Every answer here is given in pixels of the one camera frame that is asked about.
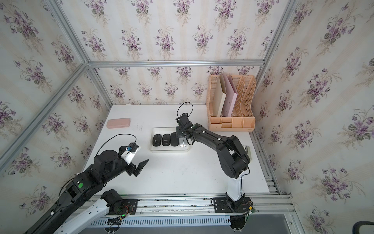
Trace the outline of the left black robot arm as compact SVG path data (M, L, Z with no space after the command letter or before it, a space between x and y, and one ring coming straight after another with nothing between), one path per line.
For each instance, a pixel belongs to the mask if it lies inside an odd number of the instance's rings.
M96 155L93 164L63 185L57 201L26 233L67 233L66 220L100 192L109 181L123 172L130 176L140 175L149 160L138 165L133 164L132 159L138 149L138 145L132 142L129 146L121 146L118 152L105 150Z

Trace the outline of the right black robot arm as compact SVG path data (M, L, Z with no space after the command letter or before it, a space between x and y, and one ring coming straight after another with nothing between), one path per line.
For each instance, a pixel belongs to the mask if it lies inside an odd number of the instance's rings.
M230 137L221 136L198 123L193 124L187 113L177 117L176 122L178 124L176 127L178 137L185 137L192 142L202 143L217 153L223 172L232 179L228 183L226 197L231 202L240 201L244 196L242 177L246 172L249 172L250 164L250 157L240 140L234 135Z

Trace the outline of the small black mouse with logo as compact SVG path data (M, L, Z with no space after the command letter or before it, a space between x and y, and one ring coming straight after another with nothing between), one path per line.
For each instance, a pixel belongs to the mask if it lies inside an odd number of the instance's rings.
M153 136L152 146L153 147L159 147L161 144L162 144L162 135L161 134L155 134Z

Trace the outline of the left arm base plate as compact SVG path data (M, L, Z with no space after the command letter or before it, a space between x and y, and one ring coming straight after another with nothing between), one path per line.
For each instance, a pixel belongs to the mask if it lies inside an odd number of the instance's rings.
M107 215L134 215L136 213L138 199L122 199L109 206Z

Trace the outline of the silver slim mouse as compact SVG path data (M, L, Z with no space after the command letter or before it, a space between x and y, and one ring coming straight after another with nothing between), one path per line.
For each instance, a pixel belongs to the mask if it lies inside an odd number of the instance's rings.
M179 146L181 148L185 148L185 147L188 146L188 142L187 142L187 139L185 137L179 138Z

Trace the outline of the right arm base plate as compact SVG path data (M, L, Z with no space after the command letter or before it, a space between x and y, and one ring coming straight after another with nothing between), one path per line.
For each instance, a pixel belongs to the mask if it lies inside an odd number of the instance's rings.
M238 201L232 200L228 195L211 199L214 212L221 213L251 213L255 211L253 201L243 194Z

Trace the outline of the black slim mouse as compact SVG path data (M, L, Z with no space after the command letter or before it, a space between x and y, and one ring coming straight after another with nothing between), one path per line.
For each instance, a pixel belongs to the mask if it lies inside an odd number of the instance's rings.
M175 132L171 133L170 135L170 144L172 147L179 146L179 138L176 136Z

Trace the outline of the white storage box tray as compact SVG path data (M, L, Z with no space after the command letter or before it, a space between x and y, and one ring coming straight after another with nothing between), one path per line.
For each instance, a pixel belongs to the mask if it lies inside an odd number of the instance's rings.
M153 153L186 153L190 149L186 138L178 138L175 127L153 128L150 151Z

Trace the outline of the black rounded wireless mouse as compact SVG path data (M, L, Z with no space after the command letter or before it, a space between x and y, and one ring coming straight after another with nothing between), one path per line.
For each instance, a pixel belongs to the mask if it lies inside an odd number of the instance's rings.
M170 134L164 134L162 136L162 145L163 146L170 146Z

